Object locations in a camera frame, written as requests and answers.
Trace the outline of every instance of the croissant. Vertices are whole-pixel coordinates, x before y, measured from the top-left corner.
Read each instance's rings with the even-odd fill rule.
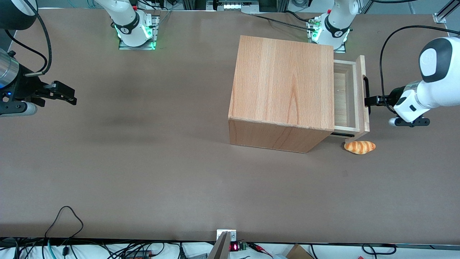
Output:
[[[375,149],[375,144],[370,141],[353,141],[345,143],[344,148],[352,153],[364,155]]]

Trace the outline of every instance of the open drawer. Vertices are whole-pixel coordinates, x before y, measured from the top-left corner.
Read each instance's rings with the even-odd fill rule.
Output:
[[[369,132],[369,113],[364,106],[366,67],[364,56],[356,62],[334,60],[334,117],[331,136],[354,141]]]

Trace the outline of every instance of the wooden box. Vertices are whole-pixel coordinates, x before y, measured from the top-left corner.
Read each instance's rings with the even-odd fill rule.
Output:
[[[356,62],[334,60],[335,127],[331,136],[350,142],[370,131],[369,112],[364,106],[366,66],[364,56]]]
[[[331,46],[241,36],[230,143],[305,153],[333,132],[349,139],[368,132],[364,58],[333,56]]]

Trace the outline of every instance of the table surface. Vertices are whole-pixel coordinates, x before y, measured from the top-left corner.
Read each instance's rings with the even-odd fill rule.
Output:
[[[247,241],[460,244],[460,107],[432,110],[431,125],[414,129],[388,126],[392,114],[373,108],[363,140],[377,148],[363,156],[333,137],[306,154],[233,146],[240,35],[305,41],[303,31],[238,12],[174,12],[155,51],[119,51],[104,10],[40,12],[53,48],[42,80],[76,89],[78,105],[50,100],[34,116],[0,120],[0,236],[43,236],[70,205],[85,223],[77,237],[212,240],[234,228]],[[335,58],[365,55],[371,94],[380,94],[380,48],[410,24],[433,20],[358,15],[347,53]],[[392,38],[387,93],[420,79],[420,50],[443,35]],[[46,53],[38,23],[17,38]],[[40,68],[40,57],[12,49]],[[77,229],[66,211],[50,236]]]

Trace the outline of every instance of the wood grain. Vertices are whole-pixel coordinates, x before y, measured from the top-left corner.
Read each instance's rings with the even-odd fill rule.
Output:
[[[331,46],[241,36],[230,143],[308,152],[334,130]]]
[[[355,134],[354,138],[349,138],[345,142],[349,143],[359,139],[360,137],[364,136],[365,134],[370,132],[370,125],[369,125],[369,112],[368,108],[364,106],[364,97],[365,94],[365,87],[364,81],[362,80],[366,76],[366,63],[364,61],[364,56],[359,56],[356,59],[356,87],[355,87],[355,100],[356,100],[356,114],[357,114],[357,122],[359,133]]]
[[[241,36],[229,117],[334,129],[331,46]]]
[[[355,135],[352,138],[338,136],[346,138],[345,142],[354,141],[370,131],[369,114],[364,106],[362,79],[365,75],[364,56],[359,56],[356,62],[334,60],[334,132]]]
[[[306,153],[330,131],[229,119],[230,144]]]

